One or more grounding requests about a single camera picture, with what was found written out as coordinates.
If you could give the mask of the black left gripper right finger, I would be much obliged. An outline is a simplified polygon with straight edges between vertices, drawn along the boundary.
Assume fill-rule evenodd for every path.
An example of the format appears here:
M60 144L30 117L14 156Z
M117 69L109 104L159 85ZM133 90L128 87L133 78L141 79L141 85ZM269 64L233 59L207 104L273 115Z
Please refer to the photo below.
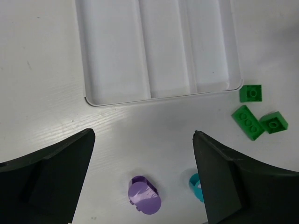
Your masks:
M234 149L204 132L193 149L210 224L296 224L299 174Z

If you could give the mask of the green sloped lego brick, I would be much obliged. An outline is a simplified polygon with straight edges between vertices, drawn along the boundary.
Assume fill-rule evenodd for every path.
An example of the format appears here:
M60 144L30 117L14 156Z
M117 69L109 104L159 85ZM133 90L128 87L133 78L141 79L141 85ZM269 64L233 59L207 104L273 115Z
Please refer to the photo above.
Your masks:
M273 112L262 116L259 120L261 126L269 134L285 131L288 123L280 112Z

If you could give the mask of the purple rounded lego piece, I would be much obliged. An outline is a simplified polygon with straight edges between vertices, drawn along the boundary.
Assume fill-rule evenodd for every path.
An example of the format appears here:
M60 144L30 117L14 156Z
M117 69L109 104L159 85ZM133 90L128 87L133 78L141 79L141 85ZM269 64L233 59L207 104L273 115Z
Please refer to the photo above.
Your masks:
M157 213L162 205L158 190L142 175L135 176L130 180L128 198L131 205L146 215Z

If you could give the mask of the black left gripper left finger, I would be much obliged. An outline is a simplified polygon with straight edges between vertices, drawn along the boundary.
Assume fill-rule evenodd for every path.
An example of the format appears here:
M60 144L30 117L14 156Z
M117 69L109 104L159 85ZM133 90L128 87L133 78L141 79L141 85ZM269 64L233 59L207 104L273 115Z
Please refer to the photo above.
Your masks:
M91 128L0 164L2 224L73 222L95 143Z

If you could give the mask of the green square lego brick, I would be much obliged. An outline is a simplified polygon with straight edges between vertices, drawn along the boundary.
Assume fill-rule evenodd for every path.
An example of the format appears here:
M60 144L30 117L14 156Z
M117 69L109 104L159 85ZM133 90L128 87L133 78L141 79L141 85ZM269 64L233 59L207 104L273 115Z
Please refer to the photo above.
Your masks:
M239 91L239 99L241 103L262 102L262 86L244 85Z

